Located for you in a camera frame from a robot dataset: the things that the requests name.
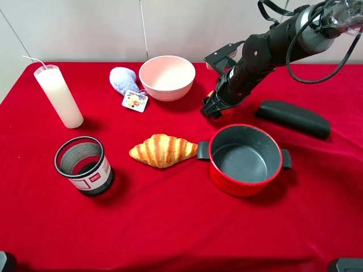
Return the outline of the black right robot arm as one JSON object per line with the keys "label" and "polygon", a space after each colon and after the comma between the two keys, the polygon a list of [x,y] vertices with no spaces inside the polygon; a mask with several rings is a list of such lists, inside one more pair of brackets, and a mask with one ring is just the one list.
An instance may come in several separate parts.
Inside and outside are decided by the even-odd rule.
{"label": "black right robot arm", "polygon": [[325,52],[334,39],[355,29],[357,35],[338,67],[313,83],[329,80],[345,65],[362,35],[362,1],[323,1],[294,11],[272,1],[258,1],[258,8],[273,23],[266,33],[227,44],[204,58],[219,75],[214,91],[203,100],[205,117],[220,118],[225,110],[239,106],[277,67],[286,66],[294,80],[308,84],[293,73],[290,64]]}

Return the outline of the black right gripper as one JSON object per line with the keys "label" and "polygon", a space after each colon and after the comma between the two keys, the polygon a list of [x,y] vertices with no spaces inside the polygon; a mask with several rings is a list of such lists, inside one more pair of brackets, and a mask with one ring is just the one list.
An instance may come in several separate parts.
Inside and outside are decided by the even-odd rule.
{"label": "black right gripper", "polygon": [[251,94],[252,90],[275,68],[266,71],[252,73],[245,69],[244,65],[235,65],[219,80],[212,96],[203,100],[201,113],[204,117],[210,115],[218,117],[220,111],[236,107]]}

